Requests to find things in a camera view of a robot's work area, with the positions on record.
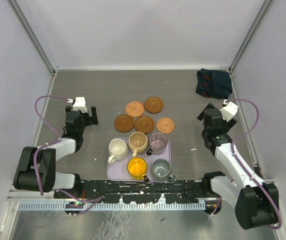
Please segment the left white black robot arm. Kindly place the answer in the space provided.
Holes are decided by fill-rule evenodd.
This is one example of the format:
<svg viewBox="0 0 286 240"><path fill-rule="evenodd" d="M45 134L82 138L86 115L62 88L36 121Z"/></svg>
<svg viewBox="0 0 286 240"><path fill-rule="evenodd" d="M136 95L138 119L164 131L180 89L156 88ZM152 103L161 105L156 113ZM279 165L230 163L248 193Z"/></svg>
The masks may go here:
<svg viewBox="0 0 286 240"><path fill-rule="evenodd" d="M47 143L44 147L23 148L14 176L15 189L35 192L42 190L44 193L63 189L71 198L78 198L82 194L80 176L76 173L57 172L56 162L80 150L85 127L98 124L96 107L91 107L91 112L92 115L89 115L88 112L67 106L66 126L59 141Z"/></svg>

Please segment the dark wooden coaster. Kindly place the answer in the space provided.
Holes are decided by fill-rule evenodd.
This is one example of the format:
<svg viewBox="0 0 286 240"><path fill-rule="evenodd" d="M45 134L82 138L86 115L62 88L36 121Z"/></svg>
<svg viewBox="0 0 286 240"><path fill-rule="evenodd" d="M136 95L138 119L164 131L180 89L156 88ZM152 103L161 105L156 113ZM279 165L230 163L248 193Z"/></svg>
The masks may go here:
<svg viewBox="0 0 286 240"><path fill-rule="evenodd" d="M155 128L155 122L151 117L142 115L135 120L134 128L137 132L149 134Z"/></svg>
<svg viewBox="0 0 286 240"><path fill-rule="evenodd" d="M145 109L151 113L156 114L163 110L164 103L159 97L149 97L144 103Z"/></svg>
<svg viewBox="0 0 286 240"><path fill-rule="evenodd" d="M114 127L121 133L127 133L134 127L134 119L127 114L119 115L114 121Z"/></svg>

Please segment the purple glass mug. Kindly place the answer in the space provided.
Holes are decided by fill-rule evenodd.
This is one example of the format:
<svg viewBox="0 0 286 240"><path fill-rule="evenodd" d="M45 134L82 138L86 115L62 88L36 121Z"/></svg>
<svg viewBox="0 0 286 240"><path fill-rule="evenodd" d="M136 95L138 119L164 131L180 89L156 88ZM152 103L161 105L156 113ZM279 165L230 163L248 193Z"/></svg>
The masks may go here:
<svg viewBox="0 0 286 240"><path fill-rule="evenodd" d="M155 132L149 137L148 144L149 148L146 152L148 156L161 155L165 152L166 146L168 144L168 138L161 132Z"/></svg>

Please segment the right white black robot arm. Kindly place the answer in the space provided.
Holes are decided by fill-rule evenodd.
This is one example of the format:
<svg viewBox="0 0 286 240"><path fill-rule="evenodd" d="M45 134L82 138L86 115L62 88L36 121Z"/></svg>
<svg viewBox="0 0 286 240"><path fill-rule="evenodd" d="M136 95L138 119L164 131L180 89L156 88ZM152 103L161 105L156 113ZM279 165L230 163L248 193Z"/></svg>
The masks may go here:
<svg viewBox="0 0 286 240"><path fill-rule="evenodd" d="M208 197L216 194L233 207L239 225L244 229L268 226L279 229L282 220L279 212L278 189L266 183L252 170L238 152L235 141L228 135L236 124L234 116L238 106L224 100L218 109L209 103L199 114L204 125L204 145L228 170L229 180L222 172L206 173L202 179L202 191Z"/></svg>

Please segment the light woven coaster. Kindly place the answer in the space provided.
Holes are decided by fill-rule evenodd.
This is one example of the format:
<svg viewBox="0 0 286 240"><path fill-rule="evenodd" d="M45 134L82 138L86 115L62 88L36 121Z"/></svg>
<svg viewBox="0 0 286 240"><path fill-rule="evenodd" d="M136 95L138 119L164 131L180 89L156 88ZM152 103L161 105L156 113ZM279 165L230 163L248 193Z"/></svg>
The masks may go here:
<svg viewBox="0 0 286 240"><path fill-rule="evenodd" d="M127 115L137 118L144 113L145 108L139 101L131 101L126 105L125 111Z"/></svg>
<svg viewBox="0 0 286 240"><path fill-rule="evenodd" d="M175 123L172 119L170 119L168 117L163 117L163 118L158 120L158 122L156 124L156 128L159 132L161 132L163 134L169 134L169 133L173 132L173 130L175 128Z"/></svg>

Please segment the grey ceramic mug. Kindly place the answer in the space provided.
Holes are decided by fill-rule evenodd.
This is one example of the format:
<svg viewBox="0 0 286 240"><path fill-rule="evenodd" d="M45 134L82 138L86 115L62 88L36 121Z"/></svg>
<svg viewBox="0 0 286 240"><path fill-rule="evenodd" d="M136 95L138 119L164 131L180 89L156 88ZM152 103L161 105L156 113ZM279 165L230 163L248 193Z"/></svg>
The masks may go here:
<svg viewBox="0 0 286 240"><path fill-rule="evenodd" d="M151 167L151 175L154 181L176 182L177 177L171 172L171 165L165 159L157 159Z"/></svg>

